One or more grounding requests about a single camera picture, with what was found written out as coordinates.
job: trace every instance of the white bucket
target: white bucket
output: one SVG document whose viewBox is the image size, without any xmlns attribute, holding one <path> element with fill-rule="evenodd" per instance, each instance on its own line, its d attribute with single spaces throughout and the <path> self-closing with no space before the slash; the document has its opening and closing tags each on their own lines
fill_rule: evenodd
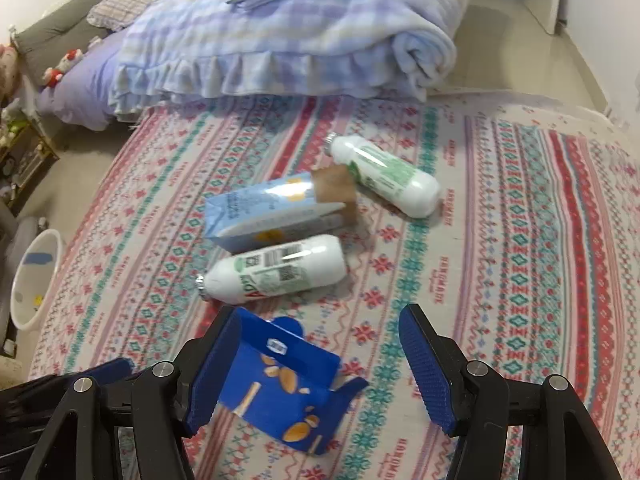
<svg viewBox="0 0 640 480">
<path fill-rule="evenodd" d="M 11 320 L 18 330 L 37 330 L 42 325 L 47 293 L 58 272 L 65 243 L 55 229 L 41 232 L 20 260 L 11 289 Z"/>
</svg>

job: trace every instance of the gray cushion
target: gray cushion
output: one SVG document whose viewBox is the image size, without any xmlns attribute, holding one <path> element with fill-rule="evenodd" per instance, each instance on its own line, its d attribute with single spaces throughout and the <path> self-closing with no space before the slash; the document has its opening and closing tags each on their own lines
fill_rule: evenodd
<svg viewBox="0 0 640 480">
<path fill-rule="evenodd" d="M 89 25 L 89 10 L 102 0 L 71 0 L 23 32 L 15 42 L 26 62 L 31 80 L 41 84 L 48 67 L 54 67 L 72 48 L 86 51 L 94 36 L 105 38 L 110 31 Z"/>
</svg>

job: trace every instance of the bottle label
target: bottle label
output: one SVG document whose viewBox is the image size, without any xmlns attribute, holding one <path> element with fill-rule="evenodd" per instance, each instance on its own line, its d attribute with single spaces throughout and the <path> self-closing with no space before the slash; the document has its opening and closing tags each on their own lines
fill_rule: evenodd
<svg viewBox="0 0 640 480">
<path fill-rule="evenodd" d="M 255 299 L 311 288 L 302 266 L 305 255 L 302 244 L 290 244 L 236 257 L 234 268 L 240 275 L 242 293 Z"/>
<path fill-rule="evenodd" d="M 351 174 L 363 186 L 390 201 L 406 189 L 417 171 L 401 158 L 373 146 L 361 146 L 354 152 L 349 164 Z"/>
</svg>

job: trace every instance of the metal screw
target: metal screw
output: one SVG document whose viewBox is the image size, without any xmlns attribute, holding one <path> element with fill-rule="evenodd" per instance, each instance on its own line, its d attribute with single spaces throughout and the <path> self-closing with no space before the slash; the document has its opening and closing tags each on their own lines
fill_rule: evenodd
<svg viewBox="0 0 640 480">
<path fill-rule="evenodd" d="M 93 381 L 89 377 L 80 377 L 74 383 L 74 390 L 81 394 L 82 392 L 87 391 L 93 384 Z"/>
<path fill-rule="evenodd" d="M 167 375 L 174 373 L 174 365 L 168 361 L 163 361 L 156 364 L 152 371 L 156 377 L 167 377 Z"/>
<path fill-rule="evenodd" d="M 471 361 L 466 364 L 466 371 L 475 377 L 484 377 L 489 373 L 489 367 L 482 361 Z"/>
<path fill-rule="evenodd" d="M 553 375 L 549 378 L 549 385 L 554 389 L 562 392 L 569 387 L 569 381 L 567 381 L 562 375 Z"/>
</svg>

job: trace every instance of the plastic bottle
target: plastic bottle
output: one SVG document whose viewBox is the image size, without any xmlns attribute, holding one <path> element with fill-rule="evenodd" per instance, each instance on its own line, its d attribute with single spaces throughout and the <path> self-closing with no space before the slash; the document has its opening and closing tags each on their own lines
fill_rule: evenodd
<svg viewBox="0 0 640 480">
<path fill-rule="evenodd" d="M 332 285 L 346 275 L 340 240 L 318 235 L 220 260 L 199 285 L 204 298 L 241 304 Z"/>
<path fill-rule="evenodd" d="M 380 150 L 360 136 L 329 134 L 325 152 L 346 164 L 356 180 L 397 206 L 411 218 L 426 218 L 440 200 L 440 184 L 430 174 Z"/>
</svg>

